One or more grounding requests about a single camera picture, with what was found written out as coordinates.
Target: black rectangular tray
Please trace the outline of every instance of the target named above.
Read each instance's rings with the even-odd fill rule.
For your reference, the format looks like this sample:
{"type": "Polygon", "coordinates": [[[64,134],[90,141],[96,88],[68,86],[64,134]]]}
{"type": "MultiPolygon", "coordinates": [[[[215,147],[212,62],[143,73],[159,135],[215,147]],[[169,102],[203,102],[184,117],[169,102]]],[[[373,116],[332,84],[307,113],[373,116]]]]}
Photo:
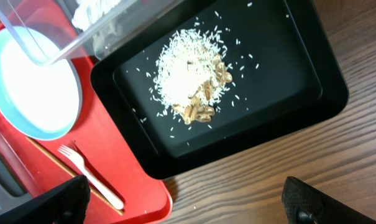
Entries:
{"type": "Polygon", "coordinates": [[[151,177],[194,169],[332,118],[345,107],[349,93],[312,1],[247,3],[185,0],[93,68],[95,92],[151,177]],[[210,123],[194,122],[188,130],[178,117],[157,117],[163,106],[148,89],[164,44],[176,30],[192,29],[196,16],[201,32],[215,26],[223,31],[224,61],[234,67],[236,87],[227,84],[231,90],[210,123]]]}

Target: fork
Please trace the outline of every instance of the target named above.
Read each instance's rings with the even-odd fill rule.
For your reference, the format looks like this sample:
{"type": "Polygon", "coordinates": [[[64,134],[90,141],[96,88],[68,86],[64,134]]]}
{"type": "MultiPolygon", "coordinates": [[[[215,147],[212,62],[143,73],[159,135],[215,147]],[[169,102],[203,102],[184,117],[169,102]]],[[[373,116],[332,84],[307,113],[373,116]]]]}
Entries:
{"type": "Polygon", "coordinates": [[[104,197],[114,208],[118,210],[122,210],[124,208],[124,203],[85,167],[84,159],[79,153],[64,145],[58,149],[58,152],[71,160],[72,163],[76,165],[83,175],[85,175],[87,179],[104,195],[104,197]]]}

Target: transparent box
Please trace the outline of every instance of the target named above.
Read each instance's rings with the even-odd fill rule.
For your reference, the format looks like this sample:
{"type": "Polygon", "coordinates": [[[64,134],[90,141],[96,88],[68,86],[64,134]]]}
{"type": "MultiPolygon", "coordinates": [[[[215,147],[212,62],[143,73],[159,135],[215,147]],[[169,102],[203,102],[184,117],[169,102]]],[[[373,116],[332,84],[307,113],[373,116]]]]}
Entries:
{"type": "Polygon", "coordinates": [[[85,55],[102,59],[180,2],[0,0],[0,20],[33,62],[46,65],[85,55]],[[22,39],[15,26],[39,31],[57,44],[59,51],[46,52],[32,35],[22,39]]]}

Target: wooden stick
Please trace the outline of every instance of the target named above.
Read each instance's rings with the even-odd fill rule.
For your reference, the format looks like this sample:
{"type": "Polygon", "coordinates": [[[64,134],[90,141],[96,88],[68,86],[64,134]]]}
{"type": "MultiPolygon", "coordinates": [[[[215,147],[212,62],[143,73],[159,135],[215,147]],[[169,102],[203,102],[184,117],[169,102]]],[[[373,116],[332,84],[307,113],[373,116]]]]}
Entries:
{"type": "MultiPolygon", "coordinates": [[[[37,141],[35,141],[32,138],[26,137],[30,143],[32,143],[37,149],[40,150],[44,155],[46,155],[52,162],[54,162],[56,165],[58,165],[61,169],[63,169],[67,174],[69,174],[71,177],[76,177],[76,173],[73,172],[71,169],[69,169],[65,164],[63,164],[61,161],[59,161],[55,156],[53,156],[50,152],[48,152],[44,147],[42,147],[37,141]]],[[[115,210],[119,215],[123,215],[124,211],[118,210],[114,208],[106,198],[103,197],[101,193],[99,193],[96,189],[92,188],[92,186],[89,187],[91,189],[91,192],[97,196],[99,199],[101,199],[106,205],[111,207],[113,210],[115,210]]]]}

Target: red tray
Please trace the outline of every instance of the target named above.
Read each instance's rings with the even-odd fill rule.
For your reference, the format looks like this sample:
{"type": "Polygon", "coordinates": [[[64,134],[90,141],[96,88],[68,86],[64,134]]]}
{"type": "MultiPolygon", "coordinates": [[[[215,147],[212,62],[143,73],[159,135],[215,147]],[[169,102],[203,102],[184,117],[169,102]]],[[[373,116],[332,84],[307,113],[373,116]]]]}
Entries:
{"type": "MultiPolygon", "coordinates": [[[[70,166],[78,169],[57,152],[61,144],[71,142],[86,157],[87,166],[105,185],[125,202],[125,213],[120,216],[91,194],[85,223],[157,223],[167,219],[173,202],[164,183],[150,178],[141,168],[129,146],[91,87],[89,76],[93,64],[88,57],[73,60],[83,89],[83,107],[73,129],[56,141],[40,141],[46,149],[70,166]]],[[[0,132],[7,139],[39,190],[27,190],[33,197],[70,179],[25,136],[9,124],[0,113],[0,132]]]]}

